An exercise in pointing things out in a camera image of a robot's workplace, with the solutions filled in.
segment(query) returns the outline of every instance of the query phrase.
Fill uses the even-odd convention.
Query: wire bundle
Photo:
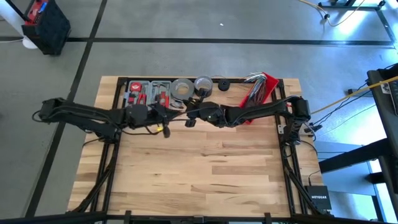
[[[254,86],[248,94],[247,102],[252,101],[254,105],[261,105],[266,97],[267,77],[262,72],[250,73],[247,77],[244,83],[254,82]]]

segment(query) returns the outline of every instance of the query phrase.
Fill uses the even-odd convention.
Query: metal bracket
[[[130,224],[130,223],[131,223],[131,211],[130,210],[126,210],[126,212],[124,214],[123,224]]]
[[[272,224],[272,218],[270,213],[264,213],[265,221],[262,224]]]
[[[284,128],[286,125],[284,124],[278,124],[278,133],[283,134],[284,133]]]
[[[127,85],[127,77],[119,77],[117,85]]]
[[[283,79],[279,79],[278,88],[285,88],[285,83]]]
[[[193,217],[193,223],[204,223],[205,222],[205,217],[203,216],[194,216]]]

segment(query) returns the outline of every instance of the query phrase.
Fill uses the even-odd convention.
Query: white object
[[[21,25],[25,24],[25,21],[18,15],[18,13],[10,6],[5,0],[0,0],[0,16],[3,17],[21,36],[24,40],[22,44],[28,49],[37,49],[37,46],[33,44],[23,33]]]

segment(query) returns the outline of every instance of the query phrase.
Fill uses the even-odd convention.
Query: tool box
[[[137,81],[132,80],[129,82],[127,86],[126,92],[126,105],[149,105],[151,104],[150,93],[151,93],[151,85],[149,81]]]
[[[70,33],[69,20],[55,0],[31,0],[22,31],[45,55],[60,55]]]
[[[151,94],[150,100],[152,103],[159,102],[161,105],[166,108],[170,107],[170,85],[172,82],[170,81],[152,81],[151,85]]]
[[[264,100],[262,101],[262,103],[265,103],[266,100],[268,99],[268,97],[271,95],[272,91],[274,91],[274,89],[276,88],[276,86],[279,83],[279,80],[268,75],[267,73],[263,72],[263,74],[267,77],[267,80],[265,82],[265,86],[266,86],[266,94],[264,97]],[[240,103],[239,107],[240,108],[244,108],[244,105],[246,104],[246,102],[248,101],[249,95],[246,95],[243,99],[243,101]],[[252,119],[247,120],[245,123],[246,124],[251,124],[253,122]]]

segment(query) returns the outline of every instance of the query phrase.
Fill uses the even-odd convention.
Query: netgear logo
[[[311,198],[312,199],[327,199],[327,197],[324,195],[312,195]]]

